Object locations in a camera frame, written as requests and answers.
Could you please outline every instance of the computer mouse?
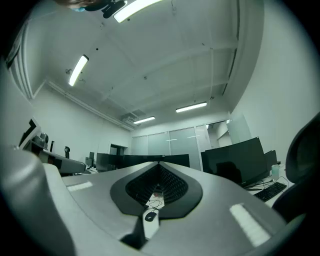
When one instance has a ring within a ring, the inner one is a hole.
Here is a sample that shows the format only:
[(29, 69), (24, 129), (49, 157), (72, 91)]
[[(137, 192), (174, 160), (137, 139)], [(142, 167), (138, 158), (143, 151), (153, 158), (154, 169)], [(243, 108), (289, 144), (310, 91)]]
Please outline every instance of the computer mouse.
[(155, 212), (151, 211), (151, 212), (149, 212), (149, 213), (145, 216), (144, 219), (145, 219), (147, 222), (152, 222), (152, 221), (155, 219), (156, 216), (157, 216), (157, 214), (156, 214)]

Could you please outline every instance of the ceiling light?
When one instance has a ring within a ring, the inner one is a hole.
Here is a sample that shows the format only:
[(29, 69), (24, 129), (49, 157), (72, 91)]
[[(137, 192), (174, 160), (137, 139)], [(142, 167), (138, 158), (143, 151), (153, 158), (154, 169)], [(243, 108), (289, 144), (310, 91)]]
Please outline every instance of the ceiling light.
[(78, 63), (76, 64), (70, 80), (69, 80), (69, 85), (74, 86), (75, 82), (81, 72), (81, 70), (84, 68), (84, 66), (87, 64), (87, 62), (89, 61), (89, 58), (86, 55), (82, 55), (81, 58), (79, 59)]
[(182, 108), (177, 108), (175, 111), (177, 113), (180, 113), (180, 112), (187, 111), (187, 110), (193, 110), (193, 109), (205, 107), (206, 105), (207, 105), (207, 102), (202, 102), (202, 103), (197, 103), (197, 104), (190, 105), (190, 106), (185, 106)]
[(149, 118), (146, 118), (146, 119), (142, 119), (142, 120), (139, 120), (139, 121), (136, 121), (136, 122), (133, 122), (135, 125), (137, 124), (140, 124), (140, 123), (143, 123), (143, 122), (147, 122), (147, 121), (151, 121), (153, 119), (156, 119), (154, 116), (151, 116)]
[(140, 10), (160, 1), (162, 0), (135, 0), (131, 4), (127, 5), (126, 7), (118, 11), (114, 15), (114, 18), (117, 22), (121, 23), (133, 14), (139, 12)]

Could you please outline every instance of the mesh panel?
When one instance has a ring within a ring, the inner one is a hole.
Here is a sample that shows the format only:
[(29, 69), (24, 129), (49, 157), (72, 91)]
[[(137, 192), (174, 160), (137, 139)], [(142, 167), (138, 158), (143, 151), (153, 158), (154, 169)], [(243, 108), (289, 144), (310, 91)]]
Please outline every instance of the mesh panel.
[(125, 191), (144, 206), (158, 184), (163, 192), (165, 205), (180, 199), (188, 191), (188, 184), (183, 179), (160, 165), (130, 181), (125, 186)]

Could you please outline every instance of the black keyboard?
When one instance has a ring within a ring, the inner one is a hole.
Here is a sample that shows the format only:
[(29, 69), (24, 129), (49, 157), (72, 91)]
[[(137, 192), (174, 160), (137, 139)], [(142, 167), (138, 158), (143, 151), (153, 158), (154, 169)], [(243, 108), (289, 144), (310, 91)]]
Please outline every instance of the black keyboard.
[(287, 185), (276, 182), (264, 190), (260, 191), (259, 193), (254, 194), (257, 198), (261, 199), (262, 201), (266, 202), (270, 200), (271, 198), (275, 197), (277, 194), (279, 194), (282, 190), (284, 190), (287, 187)]

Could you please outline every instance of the ceiling beam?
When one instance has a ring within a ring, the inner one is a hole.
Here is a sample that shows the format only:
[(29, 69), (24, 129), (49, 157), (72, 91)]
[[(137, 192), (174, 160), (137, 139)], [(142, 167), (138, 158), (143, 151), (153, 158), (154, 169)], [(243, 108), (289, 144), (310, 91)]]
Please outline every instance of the ceiling beam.
[(205, 80), (205, 79), (198, 80), (198, 81), (196, 81), (196, 84), (197, 84), (196, 88), (194, 87), (193, 81), (188, 84), (182, 84), (179, 86), (172, 87), (169, 90), (160, 92), (155, 96), (151, 96), (151, 97), (146, 98), (143, 102), (140, 102), (140, 104), (135, 105), (132, 108), (132, 111), (134, 112), (136, 110), (145, 108), (145, 107), (152, 105), (152, 104), (159, 103), (161, 101), (165, 101), (168, 99), (174, 99), (174, 98), (179, 97), (181, 95), (184, 95), (184, 94), (187, 94), (190, 92), (194, 92), (195, 89), (198, 91), (201, 89), (210, 88), (212, 86), (223, 85), (228, 82), (228, 79), (222, 78), (222, 79), (213, 80), (212, 83), (210, 83), (210, 82), (211, 81), (209, 81), (208, 79), (207, 80)]
[(176, 54), (169, 55), (159, 61), (155, 62), (154, 64), (150, 65), (143, 65), (140, 68), (137, 68), (130, 72), (127, 78), (124, 80), (123, 83), (116, 85), (113, 87), (113, 90), (109, 91), (102, 97), (102, 101), (108, 99), (113, 93), (118, 92), (120, 89), (125, 88), (132, 84), (132, 81), (136, 78), (141, 78), (147, 76), (163, 67), (168, 65), (174, 64), (178, 61), (186, 60), (188, 58), (192, 58), (195, 56), (199, 56), (204, 53), (209, 53), (210, 50), (226, 50), (231, 49), (234, 50), (238, 47), (237, 41), (224, 41), (224, 42), (216, 42), (213, 45), (209, 46), (200, 46), (196, 48), (191, 48), (182, 52), (178, 52)]

